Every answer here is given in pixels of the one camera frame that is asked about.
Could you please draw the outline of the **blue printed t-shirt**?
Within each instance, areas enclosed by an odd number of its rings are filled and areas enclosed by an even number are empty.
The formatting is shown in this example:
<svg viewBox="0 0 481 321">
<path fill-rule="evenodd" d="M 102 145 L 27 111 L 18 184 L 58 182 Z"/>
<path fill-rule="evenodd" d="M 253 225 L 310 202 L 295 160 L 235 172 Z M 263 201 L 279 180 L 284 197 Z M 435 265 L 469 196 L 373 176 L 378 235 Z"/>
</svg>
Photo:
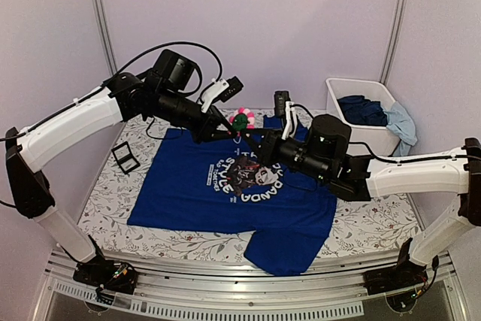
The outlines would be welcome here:
<svg viewBox="0 0 481 321">
<path fill-rule="evenodd" d="M 130 226 L 187 232 L 250 232 L 244 257 L 278 277 L 304 273 L 328 238 L 337 199 L 276 163 L 265 166 L 244 141 L 196 144 L 169 128 Z"/>
</svg>

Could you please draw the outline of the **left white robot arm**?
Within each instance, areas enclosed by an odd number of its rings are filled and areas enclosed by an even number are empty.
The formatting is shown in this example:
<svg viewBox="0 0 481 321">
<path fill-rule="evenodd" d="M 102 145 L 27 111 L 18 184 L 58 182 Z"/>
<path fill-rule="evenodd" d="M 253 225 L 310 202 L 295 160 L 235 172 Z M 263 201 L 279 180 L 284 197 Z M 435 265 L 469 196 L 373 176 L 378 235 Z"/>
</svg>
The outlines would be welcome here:
<svg viewBox="0 0 481 321">
<path fill-rule="evenodd" d="M 154 66 L 139 75 L 119 73 L 78 101 L 37 124 L 5 135 L 6 169 L 14 207 L 33 219 L 77 263 L 74 280 L 109 292 L 133 294 L 138 273 L 128 262 L 106 259 L 92 237 L 60 210 L 42 169 L 68 148 L 96 132 L 141 115 L 158 117 L 190 131 L 196 143 L 233 138 L 236 131 L 215 107 L 239 93 L 237 77 L 216 77 L 199 101 L 185 88 L 198 65 L 171 50 L 163 50 Z"/>
</svg>

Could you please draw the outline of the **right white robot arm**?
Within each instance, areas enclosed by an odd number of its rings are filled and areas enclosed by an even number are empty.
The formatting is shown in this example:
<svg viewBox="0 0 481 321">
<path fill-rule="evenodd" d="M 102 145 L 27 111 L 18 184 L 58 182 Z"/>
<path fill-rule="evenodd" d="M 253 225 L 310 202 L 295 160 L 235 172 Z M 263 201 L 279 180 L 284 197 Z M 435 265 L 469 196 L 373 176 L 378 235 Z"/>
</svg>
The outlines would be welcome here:
<svg viewBox="0 0 481 321">
<path fill-rule="evenodd" d="M 296 140 L 293 132 L 275 129 L 244 129 L 240 134 L 263 165 L 282 163 L 344 201 L 399 193 L 455 194 L 431 225 L 402 244 L 395 265 L 363 274 L 368 295 L 419 284 L 421 289 L 410 296 L 416 300 L 434 282 L 427 269 L 437 270 L 439 253 L 480 225 L 480 142 L 466 138 L 461 147 L 421 156 L 382 158 L 372 150 L 351 156 L 351 133 L 337 117 L 323 114 L 312 119 L 304 141 Z"/>
</svg>

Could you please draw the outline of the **pink flower brooch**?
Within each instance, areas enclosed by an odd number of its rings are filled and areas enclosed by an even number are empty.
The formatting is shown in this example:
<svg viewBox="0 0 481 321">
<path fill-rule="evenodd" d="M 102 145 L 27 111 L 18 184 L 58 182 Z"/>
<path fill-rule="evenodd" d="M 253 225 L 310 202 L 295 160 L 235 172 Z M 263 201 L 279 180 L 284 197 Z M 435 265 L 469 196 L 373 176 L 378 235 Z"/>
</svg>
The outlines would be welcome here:
<svg viewBox="0 0 481 321">
<path fill-rule="evenodd" d="M 249 108 L 238 108 L 230 117 L 229 122 L 236 131 L 254 129 L 256 117 Z"/>
</svg>

